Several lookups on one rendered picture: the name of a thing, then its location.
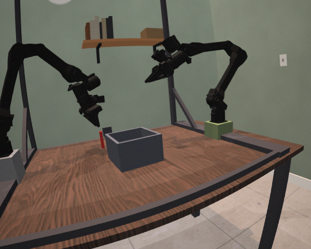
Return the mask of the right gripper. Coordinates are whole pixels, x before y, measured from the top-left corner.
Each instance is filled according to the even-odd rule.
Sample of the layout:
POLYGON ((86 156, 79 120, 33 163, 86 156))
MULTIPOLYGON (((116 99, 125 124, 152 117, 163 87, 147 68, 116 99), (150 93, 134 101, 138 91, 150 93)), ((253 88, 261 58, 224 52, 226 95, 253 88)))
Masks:
POLYGON ((84 96, 77 98, 77 102, 82 108, 79 109, 80 114, 82 115, 82 113, 84 113, 83 116, 86 119, 88 119, 93 125, 100 127, 98 114, 102 111, 102 108, 100 105, 93 105, 91 95, 87 93, 84 96))

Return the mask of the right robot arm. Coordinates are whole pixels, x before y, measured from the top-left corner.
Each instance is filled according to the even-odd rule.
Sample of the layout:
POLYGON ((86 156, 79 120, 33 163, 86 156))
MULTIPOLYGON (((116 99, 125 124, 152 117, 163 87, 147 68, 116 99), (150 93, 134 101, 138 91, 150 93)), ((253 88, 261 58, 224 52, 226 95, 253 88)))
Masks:
POLYGON ((18 70, 22 62, 25 58, 33 56, 39 56, 58 70, 67 82, 78 82, 74 85, 70 84, 67 90, 73 90, 76 98, 82 97, 88 93, 87 91, 91 91, 101 84, 100 79, 94 73, 89 76, 85 75, 79 68, 67 64, 60 59, 46 48, 44 44, 14 44, 8 52, 7 73, 0 99, 0 158, 8 157, 13 152, 11 141, 7 136, 7 132, 10 130, 10 127, 13 126, 12 121, 14 118, 14 115, 10 114, 11 99, 18 70), (80 81, 82 81, 82 83, 79 83, 80 81))

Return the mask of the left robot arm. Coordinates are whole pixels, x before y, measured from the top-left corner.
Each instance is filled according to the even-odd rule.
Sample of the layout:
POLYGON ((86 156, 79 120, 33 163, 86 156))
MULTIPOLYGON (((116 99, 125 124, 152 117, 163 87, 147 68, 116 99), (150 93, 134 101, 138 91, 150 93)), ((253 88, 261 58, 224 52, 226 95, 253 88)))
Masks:
MULTIPOLYGON (((179 63, 179 66, 183 63, 190 64, 191 56, 200 54, 202 52, 215 51, 215 50, 225 50, 228 56, 230 56, 230 64, 224 72, 222 78, 220 79, 218 85, 215 89, 210 89, 209 93, 206 95, 206 102, 209 105, 211 110, 211 121, 213 123, 223 123, 227 122, 225 120, 225 110, 227 105, 223 101, 224 93, 227 89, 230 81, 232 80, 237 69, 246 61, 248 55, 247 53, 239 46, 233 44, 231 41, 221 41, 215 43, 195 43, 191 42, 189 44, 180 44, 176 36, 173 35, 168 37, 161 42, 164 48, 168 53, 173 53, 178 50, 172 56, 176 58, 179 63), (184 48, 184 49, 183 49, 184 48), (231 49, 231 50, 230 50, 231 49)), ((165 55, 165 50, 156 50, 151 56, 153 59, 159 62, 167 61, 169 57, 165 55)))

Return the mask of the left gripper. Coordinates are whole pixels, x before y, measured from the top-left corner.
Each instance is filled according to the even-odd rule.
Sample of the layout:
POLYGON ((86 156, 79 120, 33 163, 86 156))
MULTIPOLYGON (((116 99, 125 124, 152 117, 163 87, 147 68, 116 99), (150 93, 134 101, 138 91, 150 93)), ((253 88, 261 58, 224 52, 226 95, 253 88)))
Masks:
POLYGON ((145 83, 170 77, 174 74, 174 70, 177 68, 179 68, 179 63, 175 57, 171 56, 168 61, 163 61, 159 65, 152 68, 152 73, 145 80, 145 83))

